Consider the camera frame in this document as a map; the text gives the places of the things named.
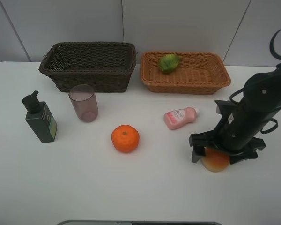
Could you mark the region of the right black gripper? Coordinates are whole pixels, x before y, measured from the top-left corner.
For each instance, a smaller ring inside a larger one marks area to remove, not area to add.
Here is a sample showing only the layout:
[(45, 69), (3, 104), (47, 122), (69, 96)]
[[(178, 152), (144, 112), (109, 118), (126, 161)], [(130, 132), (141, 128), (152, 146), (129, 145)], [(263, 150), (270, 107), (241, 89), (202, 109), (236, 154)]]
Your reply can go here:
[(230, 164), (258, 157), (255, 150), (263, 150), (265, 142), (254, 136), (265, 125), (265, 113), (258, 112), (242, 102), (215, 100), (217, 111), (222, 116), (213, 130), (192, 134), (189, 144), (193, 147), (192, 162), (205, 156), (205, 147), (230, 154)]

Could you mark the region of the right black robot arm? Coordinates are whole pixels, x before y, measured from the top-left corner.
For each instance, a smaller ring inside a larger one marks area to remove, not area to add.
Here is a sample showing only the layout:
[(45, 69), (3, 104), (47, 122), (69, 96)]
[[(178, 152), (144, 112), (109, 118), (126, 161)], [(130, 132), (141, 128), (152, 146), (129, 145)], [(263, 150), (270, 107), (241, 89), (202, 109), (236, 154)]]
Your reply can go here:
[(217, 126), (207, 132), (192, 134), (192, 161), (198, 162), (212, 148), (229, 156), (230, 164), (256, 159), (258, 150), (266, 147), (260, 132), (268, 134), (278, 127), (274, 119), (281, 109), (281, 64), (273, 72), (253, 75), (230, 100), (216, 100), (222, 116)]

